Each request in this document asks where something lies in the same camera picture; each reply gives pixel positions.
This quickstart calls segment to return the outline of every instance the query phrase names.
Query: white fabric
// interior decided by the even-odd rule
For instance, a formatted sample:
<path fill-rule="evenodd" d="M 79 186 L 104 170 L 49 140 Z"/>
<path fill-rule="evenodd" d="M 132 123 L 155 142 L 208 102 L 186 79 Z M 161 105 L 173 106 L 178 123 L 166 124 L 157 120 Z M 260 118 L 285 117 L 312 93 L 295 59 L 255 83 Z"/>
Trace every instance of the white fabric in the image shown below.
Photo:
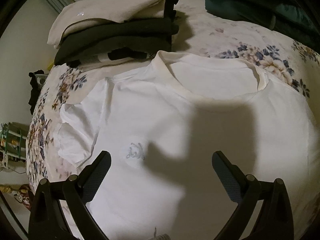
<path fill-rule="evenodd" d="M 245 60 L 160 51 L 60 117 L 55 146 L 78 172 L 111 153 L 87 204 L 109 239 L 148 239 L 155 227 L 172 240 L 213 239 L 236 206 L 213 171 L 217 150 L 245 174 L 282 178 L 295 223 L 307 227 L 304 207 L 319 188 L 313 115 L 301 94 Z"/>
<path fill-rule="evenodd" d="M 132 18 L 164 17 L 165 0 L 82 0 L 66 6 L 54 21 L 48 44 L 59 46 L 68 34 L 104 24 L 122 23 Z"/>

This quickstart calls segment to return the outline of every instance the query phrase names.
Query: beige garment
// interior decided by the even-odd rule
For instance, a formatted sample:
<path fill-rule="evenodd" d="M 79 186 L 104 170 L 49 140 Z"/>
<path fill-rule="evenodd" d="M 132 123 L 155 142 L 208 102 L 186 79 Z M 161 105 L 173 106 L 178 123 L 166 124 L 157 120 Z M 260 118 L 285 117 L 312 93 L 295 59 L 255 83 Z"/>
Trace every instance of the beige garment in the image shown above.
<path fill-rule="evenodd" d="M 162 18 L 165 0 L 82 0 L 66 6 L 53 23 L 48 44 L 58 47 L 62 37 L 88 27 L 122 23 L 133 18 Z"/>

